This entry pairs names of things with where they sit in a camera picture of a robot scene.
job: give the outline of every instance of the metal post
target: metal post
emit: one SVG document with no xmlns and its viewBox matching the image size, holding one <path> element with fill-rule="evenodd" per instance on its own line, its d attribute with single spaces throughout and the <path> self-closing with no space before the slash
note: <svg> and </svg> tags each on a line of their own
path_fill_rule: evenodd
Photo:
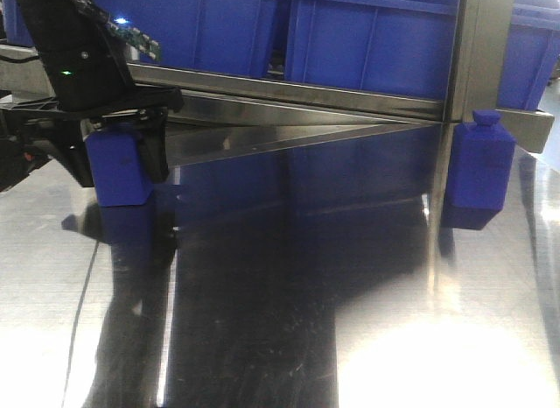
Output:
<svg viewBox="0 0 560 408">
<path fill-rule="evenodd" d="M 514 0 L 460 0 L 445 122 L 496 109 Z"/>
</svg>

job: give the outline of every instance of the metal shelf frame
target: metal shelf frame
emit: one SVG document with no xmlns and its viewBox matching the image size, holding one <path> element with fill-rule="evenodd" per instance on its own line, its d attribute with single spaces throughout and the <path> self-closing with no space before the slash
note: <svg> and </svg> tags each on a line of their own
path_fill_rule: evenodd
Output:
<svg viewBox="0 0 560 408">
<path fill-rule="evenodd" d="M 473 109 L 496 109 L 514 0 L 460 0 L 449 91 L 444 101 L 254 80 L 129 64 L 137 82 L 184 89 L 176 122 L 202 125 L 292 126 L 376 123 L 459 123 Z M 0 46 L 14 58 L 34 49 Z M 38 62 L 0 62 L 0 81 L 16 97 L 52 95 Z M 554 117 L 545 112 L 500 109 L 504 124 L 527 151 L 542 151 Z"/>
</svg>

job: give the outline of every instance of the stainless steel panel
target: stainless steel panel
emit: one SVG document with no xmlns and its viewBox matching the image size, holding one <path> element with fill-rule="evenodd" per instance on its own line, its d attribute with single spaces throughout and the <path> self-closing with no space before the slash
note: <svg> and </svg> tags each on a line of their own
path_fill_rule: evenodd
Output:
<svg viewBox="0 0 560 408">
<path fill-rule="evenodd" d="M 438 134 L 177 166 L 137 208 L 32 173 L 0 193 L 3 403 L 558 406 L 559 175 L 520 149 L 504 210 L 429 240 Z"/>
<path fill-rule="evenodd" d="M 185 130 L 179 125 L 166 142 L 168 163 L 181 166 L 211 160 L 285 150 L 341 139 L 421 130 L 418 123 L 325 126 L 245 126 Z"/>
</svg>

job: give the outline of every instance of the black cable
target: black cable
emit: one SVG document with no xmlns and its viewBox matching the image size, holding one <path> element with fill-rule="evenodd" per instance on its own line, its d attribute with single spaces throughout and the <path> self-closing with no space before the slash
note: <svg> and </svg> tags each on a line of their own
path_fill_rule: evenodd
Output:
<svg viewBox="0 0 560 408">
<path fill-rule="evenodd" d="M 32 60 L 38 60 L 39 56 L 30 56 L 29 58 L 23 58 L 21 60 L 17 60 L 15 58 L 8 58 L 7 56 L 0 55 L 0 60 L 4 62 L 10 62 L 11 64 L 24 64 L 26 62 L 31 62 Z"/>
<path fill-rule="evenodd" d="M 89 268 L 87 268 L 86 280 L 84 286 L 81 289 L 80 301 L 78 302 L 78 309 L 76 310 L 76 315 L 73 318 L 72 335 L 70 336 L 70 349 L 68 350 L 68 365 L 66 366 L 66 381 L 64 383 L 64 393 L 62 396 L 62 407 L 64 408 L 64 403 L 67 398 L 68 382 L 70 381 L 70 373 L 72 370 L 72 358 L 74 357 L 74 344 L 76 341 L 76 334 L 78 332 L 78 324 L 80 323 L 81 308 L 84 305 L 84 300 L 86 299 L 86 291 L 89 287 L 89 279 L 91 278 L 91 271 L 94 269 L 94 261 L 97 256 L 97 250 L 99 249 L 99 240 L 95 242 L 94 254 L 91 256 L 89 261 Z"/>
</svg>

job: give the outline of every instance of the blue plastic bin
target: blue plastic bin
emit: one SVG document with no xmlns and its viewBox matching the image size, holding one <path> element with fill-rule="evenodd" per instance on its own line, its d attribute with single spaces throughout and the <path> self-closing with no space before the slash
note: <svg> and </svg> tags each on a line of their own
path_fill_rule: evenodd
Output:
<svg viewBox="0 0 560 408">
<path fill-rule="evenodd" d="M 95 0 L 163 47 L 162 64 L 262 77 L 281 0 Z"/>
<path fill-rule="evenodd" d="M 557 0 L 516 0 L 499 105 L 535 110 L 560 54 Z M 458 0 L 292 0 L 286 80 L 445 98 Z"/>
<path fill-rule="evenodd" d="M 443 99 L 457 2 L 292 0 L 285 77 Z"/>
<path fill-rule="evenodd" d="M 8 43 L 16 46 L 33 46 L 32 37 L 27 31 L 16 0 L 2 0 L 3 27 Z"/>
</svg>

